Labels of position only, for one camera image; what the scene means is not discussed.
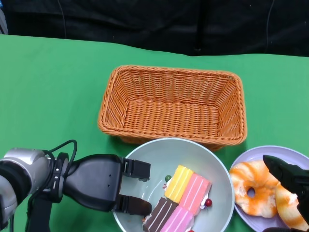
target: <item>black backdrop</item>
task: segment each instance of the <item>black backdrop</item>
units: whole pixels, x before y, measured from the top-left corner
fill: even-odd
[[[68,39],[186,55],[264,53],[273,0],[60,0]],[[64,37],[57,0],[2,0],[10,34]],[[201,30],[197,29],[202,19]],[[274,0],[266,53],[309,56],[309,0]]]

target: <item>plate rim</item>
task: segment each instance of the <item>plate rim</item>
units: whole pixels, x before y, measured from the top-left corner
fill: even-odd
[[[179,141],[185,141],[185,142],[188,142],[188,143],[195,144],[195,145],[197,145],[197,146],[199,146],[199,147],[201,147],[201,148],[207,150],[208,152],[210,152],[210,153],[219,161],[219,163],[221,164],[221,166],[222,166],[223,169],[225,170],[225,172],[226,172],[226,174],[227,174],[227,177],[228,177],[228,179],[229,179],[229,181],[230,181],[231,189],[232,189],[232,205],[234,205],[234,207],[231,207],[230,215],[228,216],[228,219],[227,219],[225,225],[223,226],[223,228],[222,228],[222,230],[221,230],[221,232],[224,232],[224,231],[226,230],[227,226],[229,225],[229,223],[231,222],[231,218],[232,218],[232,216],[233,216],[233,212],[234,212],[234,208],[235,208],[235,193],[234,193],[234,186],[233,186],[233,182],[232,182],[231,176],[230,176],[229,171],[227,170],[226,166],[222,163],[222,161],[221,161],[212,151],[210,151],[210,150],[207,149],[206,147],[204,147],[204,146],[202,146],[202,145],[200,145],[200,144],[198,144],[198,143],[196,143],[196,142],[193,142],[193,141],[190,141],[190,140],[187,140],[187,139],[180,139],[180,138],[162,138],[162,139],[155,139],[155,140],[149,141],[149,142],[147,142],[147,143],[144,143],[144,144],[142,144],[142,145],[136,147],[133,151],[131,151],[131,152],[126,156],[126,159],[128,159],[135,151],[137,151],[137,150],[140,149],[141,147],[143,147],[143,146],[145,146],[145,145],[147,145],[147,144],[153,143],[153,142],[161,141],[161,140],[179,140]],[[115,218],[115,220],[116,220],[118,226],[120,227],[120,229],[121,229],[123,232],[127,232],[127,231],[123,228],[122,224],[120,223],[120,221],[119,221],[119,219],[118,219],[118,216],[117,216],[116,212],[113,211],[112,214],[113,214],[113,216],[114,216],[114,218]]]
[[[249,150],[247,150],[247,151],[241,153],[241,154],[234,160],[234,162],[232,163],[232,165],[231,165],[231,167],[230,167],[230,170],[231,170],[232,167],[235,166],[236,163],[238,163],[237,161],[238,161],[244,154],[246,154],[247,152],[250,152],[250,151],[252,151],[252,150],[256,150],[256,149],[260,149],[260,148],[281,148],[281,149],[285,149],[285,150],[289,150],[289,151],[295,152],[295,153],[299,154],[300,156],[303,156],[303,157],[305,157],[306,159],[309,160],[309,157],[305,156],[304,154],[302,154],[302,153],[300,153],[300,152],[298,152],[298,151],[295,151],[295,150],[293,150],[293,149],[290,149],[290,148],[288,148],[288,147],[276,146],[276,145],[257,146],[257,147],[253,147],[253,148],[251,148],[251,149],[249,149]],[[246,222],[246,220],[244,219],[243,215],[239,212],[239,209],[238,209],[236,203],[235,203],[235,205],[234,205],[234,209],[237,211],[237,213],[238,213],[238,215],[241,217],[241,219],[242,219],[251,229],[253,229],[255,232],[259,232],[259,231],[256,231],[251,225],[249,225],[249,224]]]

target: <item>purple plate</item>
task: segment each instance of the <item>purple plate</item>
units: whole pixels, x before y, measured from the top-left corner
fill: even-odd
[[[309,169],[308,157],[297,151],[282,146],[259,146],[252,148],[238,156],[238,158],[232,164],[232,167],[235,164],[241,162],[262,160],[263,155],[275,156],[286,161],[287,163],[296,164],[302,169]],[[279,215],[276,215],[272,218],[250,216],[243,212],[243,210],[237,204],[235,204],[235,209],[240,217],[248,224],[248,226],[250,226],[256,232],[262,232],[264,229],[269,227],[287,228]]]

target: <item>green candy decoration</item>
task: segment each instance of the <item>green candy decoration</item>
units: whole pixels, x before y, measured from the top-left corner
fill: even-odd
[[[166,182],[168,182],[170,179],[172,179],[172,177],[171,177],[170,175],[167,175],[167,176],[165,177],[165,181],[166,181]]]

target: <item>white bowl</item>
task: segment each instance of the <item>white bowl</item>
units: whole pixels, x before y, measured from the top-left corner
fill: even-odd
[[[183,165],[212,181],[209,198],[212,207],[201,210],[195,217],[192,230],[195,232],[220,232],[227,227],[234,210],[234,188],[227,169],[205,147],[184,139],[158,139],[143,144],[126,158],[151,164],[150,180],[138,181],[123,177],[123,195],[142,198],[154,208],[164,197],[165,176],[173,176],[178,165]],[[142,232],[142,217],[114,212],[114,217],[123,232]]]

